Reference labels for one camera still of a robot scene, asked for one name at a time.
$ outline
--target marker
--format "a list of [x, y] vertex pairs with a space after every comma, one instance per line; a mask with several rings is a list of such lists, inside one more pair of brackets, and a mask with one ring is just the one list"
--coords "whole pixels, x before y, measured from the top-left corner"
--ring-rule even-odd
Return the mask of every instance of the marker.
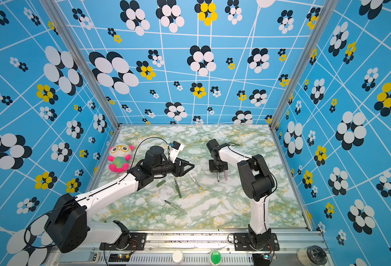
[[198, 185], [198, 187], [201, 189], [201, 186], [197, 183], [197, 180], [195, 180], [195, 178], [193, 177], [193, 175], [191, 173], [188, 173], [189, 176], [191, 177], [191, 179], [194, 181], [194, 183], [196, 183]]
[[176, 178], [175, 178], [175, 186], [176, 186], [177, 193], [179, 194], [179, 198], [182, 199], [181, 191], [179, 190], [179, 186], [177, 184]]
[[167, 200], [165, 200], [164, 202], [166, 202], [167, 204], [171, 205], [173, 208], [176, 208], [176, 209], [178, 209], [178, 210], [180, 210], [182, 212], [185, 212], [185, 210], [182, 209], [181, 207], [179, 207], [178, 205], [175, 205], [175, 204], [173, 204], [173, 203], [171, 203], [171, 202], [169, 202]]
[[166, 180], [161, 181], [160, 183], [157, 184], [157, 187], [161, 186], [162, 184], [166, 183]]

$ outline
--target robotic arm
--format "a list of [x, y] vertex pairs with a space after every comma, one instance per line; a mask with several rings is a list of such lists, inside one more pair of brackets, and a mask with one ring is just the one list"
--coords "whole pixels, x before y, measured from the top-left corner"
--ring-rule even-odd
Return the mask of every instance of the robotic arm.
[[160, 146], [152, 146], [145, 158], [116, 180], [97, 189], [79, 194], [61, 196], [45, 224], [45, 230], [62, 253], [70, 252], [81, 244], [110, 243], [125, 248], [129, 244], [129, 230], [120, 222], [101, 223], [88, 221], [99, 210], [119, 198], [131, 194], [150, 184], [156, 175], [184, 176], [194, 164], [177, 158], [183, 145], [170, 144], [170, 157]]
[[255, 250], [261, 250], [272, 238], [268, 222], [268, 196], [276, 187], [265, 159], [259, 154], [250, 156], [237, 152], [228, 143], [219, 145], [215, 139], [207, 143], [207, 148], [213, 158], [209, 160], [210, 172], [224, 172], [228, 170], [228, 164], [238, 169], [243, 191], [250, 199], [250, 245]]

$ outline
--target green plush belly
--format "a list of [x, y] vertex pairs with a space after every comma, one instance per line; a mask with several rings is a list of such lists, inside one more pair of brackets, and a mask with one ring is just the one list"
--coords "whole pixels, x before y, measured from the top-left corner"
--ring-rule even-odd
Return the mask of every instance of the green plush belly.
[[124, 157], [115, 157], [113, 161], [113, 164], [115, 164], [117, 168], [122, 168], [125, 163], [126, 159]]

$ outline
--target black mounting plate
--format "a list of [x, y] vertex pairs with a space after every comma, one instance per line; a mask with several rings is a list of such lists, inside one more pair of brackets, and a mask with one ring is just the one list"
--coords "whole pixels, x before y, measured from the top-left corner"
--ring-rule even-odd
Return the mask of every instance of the black mounting plate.
[[[145, 241], [146, 241], [146, 233], [129, 233], [130, 239], [134, 239], [137, 241], [138, 245], [136, 247], [136, 250], [143, 250], [145, 247]], [[132, 250], [134, 249], [134, 246], [131, 244], [132, 241], [129, 242], [129, 245], [125, 247], [123, 250]], [[117, 246], [114, 244], [107, 244], [107, 243], [101, 243], [99, 246], [99, 250], [114, 250], [118, 251]]]
[[[268, 242], [273, 246], [274, 251], [280, 250], [277, 234], [271, 233]], [[235, 251], [271, 251], [269, 245], [266, 245], [262, 250], [253, 249], [250, 245], [249, 234], [247, 233], [234, 233], [234, 248]]]

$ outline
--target plush toy head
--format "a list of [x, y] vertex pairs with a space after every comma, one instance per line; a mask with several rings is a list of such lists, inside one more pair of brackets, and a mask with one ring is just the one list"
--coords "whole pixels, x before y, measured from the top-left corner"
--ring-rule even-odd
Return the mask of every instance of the plush toy head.
[[126, 157], [132, 153], [134, 146], [118, 145], [110, 148], [110, 156], [112, 157]]

